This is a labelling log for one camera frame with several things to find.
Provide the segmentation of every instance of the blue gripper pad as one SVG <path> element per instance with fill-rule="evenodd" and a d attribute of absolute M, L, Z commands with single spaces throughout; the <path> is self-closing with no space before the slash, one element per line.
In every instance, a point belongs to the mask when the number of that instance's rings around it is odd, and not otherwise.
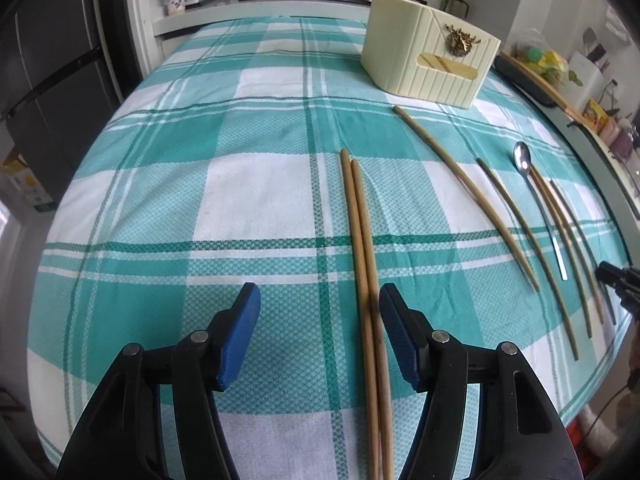
<path fill-rule="evenodd" d="M 226 390 L 240 373 L 244 355 L 260 314 L 258 286 L 255 283 L 245 283 L 233 306 L 223 312 L 228 313 L 224 320 L 228 326 L 225 327 L 226 336 L 221 341 L 220 368 L 216 376 L 221 391 Z"/>
<path fill-rule="evenodd" d="M 393 283 L 385 283 L 380 288 L 379 302 L 380 316 L 391 341 L 402 378 L 418 391 L 420 385 L 418 343 L 426 345 L 426 339 L 415 332 L 418 327 L 413 321 L 411 311 Z"/>

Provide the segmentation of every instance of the refrigerator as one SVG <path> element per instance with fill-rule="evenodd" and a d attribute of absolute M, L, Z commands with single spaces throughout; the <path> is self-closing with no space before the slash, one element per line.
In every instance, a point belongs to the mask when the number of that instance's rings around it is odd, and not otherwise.
<path fill-rule="evenodd" d="M 0 27 L 0 120 L 58 202 L 142 79 L 127 3 L 14 0 Z"/>

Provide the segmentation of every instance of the white appliance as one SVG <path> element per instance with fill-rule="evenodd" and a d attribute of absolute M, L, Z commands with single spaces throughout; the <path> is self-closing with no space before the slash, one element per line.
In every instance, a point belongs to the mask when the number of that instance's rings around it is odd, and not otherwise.
<path fill-rule="evenodd" d="M 590 98 L 596 101 L 600 98 L 605 79 L 600 69 L 577 50 L 569 60 L 569 70 L 575 72 L 578 79 L 582 81 L 582 86 L 578 86 L 576 83 L 569 81 L 567 77 L 564 77 L 560 93 L 576 110 L 582 113 Z"/>

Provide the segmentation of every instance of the gold deer head emblem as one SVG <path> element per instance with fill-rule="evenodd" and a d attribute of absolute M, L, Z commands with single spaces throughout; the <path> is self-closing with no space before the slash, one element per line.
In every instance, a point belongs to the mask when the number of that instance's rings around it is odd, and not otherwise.
<path fill-rule="evenodd" d="M 453 28 L 449 25 L 445 25 L 445 28 L 449 32 L 447 39 L 445 40 L 445 47 L 447 52 L 455 57 L 465 57 L 475 44 L 480 43 L 478 38 L 471 37 L 471 34 L 462 32 L 461 28 Z"/>

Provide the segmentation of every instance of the checkered tablecloth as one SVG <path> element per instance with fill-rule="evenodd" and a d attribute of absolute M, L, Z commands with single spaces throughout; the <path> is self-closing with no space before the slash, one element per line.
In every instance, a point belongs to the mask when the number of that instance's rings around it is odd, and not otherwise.
<path fill-rule="evenodd" d="M 539 170 L 562 187 L 596 257 L 624 264 L 590 178 L 553 126 L 493 73 L 468 110 L 385 94 L 359 63 L 365 30 L 319 18 L 210 25 L 105 127 L 56 214 L 33 298 L 31 405 L 54 463 L 123 345 L 175 344 L 255 282 L 262 312 L 254 337 L 240 377 L 216 394 L 240 476 L 367 477 L 342 148 L 360 161 L 381 283 L 394 282 L 411 308 L 466 344 L 518 344 L 565 422 L 594 392 L 628 318 L 614 301 L 618 324 L 607 316 L 601 326 L 591 301 L 589 340 L 569 271 L 560 283 L 580 350 L 574 362 L 540 264 L 475 159 L 497 172 L 556 274 L 543 219 L 511 162 L 513 145 L 525 140 Z M 488 196 L 542 293 L 392 104 L 423 124 Z M 399 474 L 424 396 L 387 353 Z M 457 478 L 470 467 L 477 410 L 470 387 Z M 183 478 L 170 388 L 162 390 L 162 428 L 170 473 Z"/>

